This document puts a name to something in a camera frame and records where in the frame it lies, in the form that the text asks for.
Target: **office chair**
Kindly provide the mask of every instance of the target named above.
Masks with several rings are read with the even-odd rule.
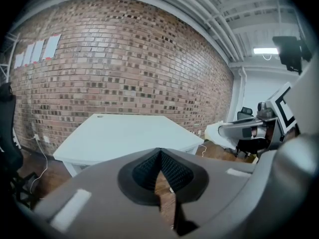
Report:
[[[15,194],[16,200],[31,207],[38,199],[29,192],[28,183],[38,178],[31,173],[22,178],[17,170],[23,165],[23,155],[13,141],[13,116],[16,96],[12,94],[10,83],[0,86],[0,162],[4,176],[11,182],[7,190]]]
[[[247,107],[243,107],[240,112],[237,113],[237,119],[242,120],[253,117],[253,110]]]

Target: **wall outlet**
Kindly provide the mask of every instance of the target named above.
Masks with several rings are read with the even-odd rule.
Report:
[[[45,141],[45,142],[50,143],[50,139],[49,139],[49,137],[44,136],[44,137],[43,137],[43,139],[44,139],[44,141]]]

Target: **white desk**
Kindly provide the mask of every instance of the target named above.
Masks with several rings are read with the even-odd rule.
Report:
[[[93,114],[55,151],[71,176],[137,151],[162,147],[194,154],[203,139],[164,116]]]

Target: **ceiling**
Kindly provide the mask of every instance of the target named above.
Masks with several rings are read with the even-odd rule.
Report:
[[[50,6],[61,1],[30,0],[13,28],[39,11],[43,4]],[[307,24],[290,0],[143,1],[166,9],[193,26],[217,49],[230,67],[260,63],[284,70],[285,66],[281,65],[278,58],[266,61],[263,56],[255,55],[253,48],[274,47],[273,36],[300,38],[300,30],[303,35],[308,33]]]

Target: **ceiling pipe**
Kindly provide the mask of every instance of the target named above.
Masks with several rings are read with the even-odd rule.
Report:
[[[228,23],[226,22],[225,18],[220,14],[219,10],[216,8],[215,5],[213,5],[211,3],[210,0],[202,0],[205,1],[207,3],[207,5],[214,11],[215,14],[217,14],[217,17],[220,19],[220,21],[222,22],[222,24],[225,26],[226,30],[228,31],[228,33],[230,34],[230,37],[233,41],[233,43],[235,44],[235,48],[237,50],[237,54],[239,55],[240,59],[242,61],[244,61],[244,56],[243,56],[243,52],[239,46],[238,40],[234,34],[234,32],[231,30],[230,26],[228,25]]]
[[[183,0],[178,0],[179,2],[181,2],[183,5],[185,5],[186,7],[189,8],[188,3],[185,3]],[[186,1],[192,1],[192,3],[195,4],[196,7],[198,7],[199,9],[201,9],[201,11],[203,13],[206,14],[206,17],[211,17],[211,14],[209,13],[209,11],[207,11],[199,2],[197,2],[196,0],[186,0]],[[228,35],[226,34],[226,32],[224,31],[224,29],[218,24],[218,22],[216,20],[212,20],[212,24],[220,31],[221,35],[224,37],[224,40],[227,42],[227,44],[229,45],[230,49],[231,49],[231,55],[233,59],[239,60],[239,56],[238,53],[235,49],[234,44],[230,41]]]

